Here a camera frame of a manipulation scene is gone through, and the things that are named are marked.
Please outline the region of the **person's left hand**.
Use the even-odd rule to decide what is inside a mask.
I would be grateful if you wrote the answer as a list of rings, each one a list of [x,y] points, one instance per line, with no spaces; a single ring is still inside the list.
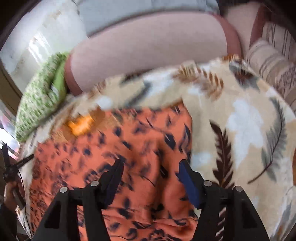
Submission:
[[[24,190],[20,180],[8,182],[4,189],[4,204],[12,212],[15,211],[17,203],[13,195],[13,189],[18,187],[22,197],[24,197]]]

